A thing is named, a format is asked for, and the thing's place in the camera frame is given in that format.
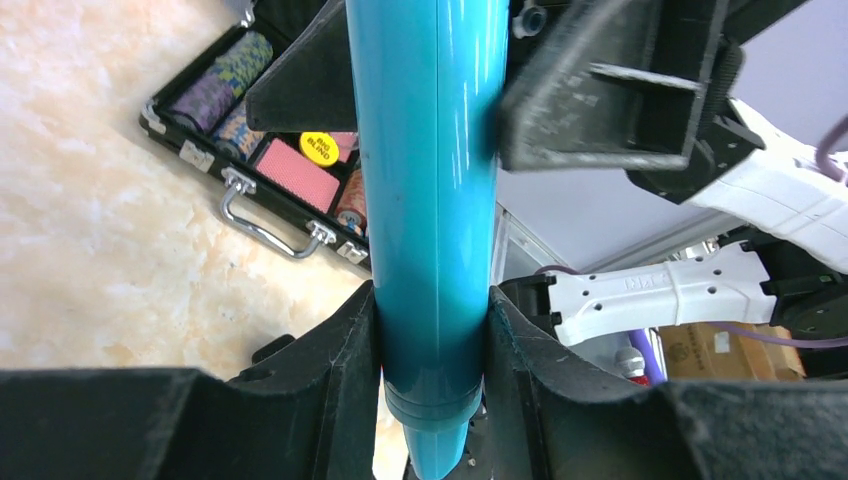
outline purple cable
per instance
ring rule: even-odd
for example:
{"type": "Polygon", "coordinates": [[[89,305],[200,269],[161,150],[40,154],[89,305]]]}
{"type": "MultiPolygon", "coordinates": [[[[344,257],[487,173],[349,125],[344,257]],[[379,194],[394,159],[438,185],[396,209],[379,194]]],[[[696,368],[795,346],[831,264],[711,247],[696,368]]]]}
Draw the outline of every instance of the purple cable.
{"type": "MultiPolygon", "coordinates": [[[[580,275],[580,272],[577,270],[562,265],[548,265],[542,267],[536,270],[536,275],[551,271],[563,272],[569,275],[580,275]]],[[[630,338],[630,344],[633,348],[639,350],[639,352],[642,353],[642,357],[645,358],[645,376],[648,377],[648,381],[651,385],[658,385],[665,382],[666,377],[663,375],[659,362],[657,362],[657,356],[654,354],[654,347],[651,345],[651,341],[648,339],[645,331],[631,330],[627,332],[627,336],[630,338]]]]}
{"type": "Polygon", "coordinates": [[[645,358],[645,376],[648,377],[648,382],[651,383],[651,386],[665,382],[667,379],[660,368],[659,362],[657,362],[654,347],[651,345],[651,340],[645,331],[631,330],[627,332],[627,336],[630,338],[630,345],[642,352],[642,356],[645,358]]]}
{"type": "Polygon", "coordinates": [[[735,333],[736,335],[742,335],[743,337],[753,338],[755,340],[759,340],[761,342],[766,343],[775,343],[777,345],[783,345],[785,347],[795,347],[795,348],[839,348],[839,347],[848,347],[848,337],[842,338],[830,338],[827,340],[795,340],[794,338],[780,338],[772,335],[764,335],[762,333],[751,332],[749,330],[745,330],[744,328],[737,327],[731,323],[726,322],[713,322],[713,325],[721,328],[722,330],[727,330],[728,332],[735,333]]]}
{"type": "Polygon", "coordinates": [[[846,133],[848,133],[848,115],[842,117],[842,120],[827,132],[816,148],[816,165],[818,165],[819,171],[827,178],[837,182],[844,180],[845,171],[839,168],[833,159],[830,158],[830,150],[846,133]]]}

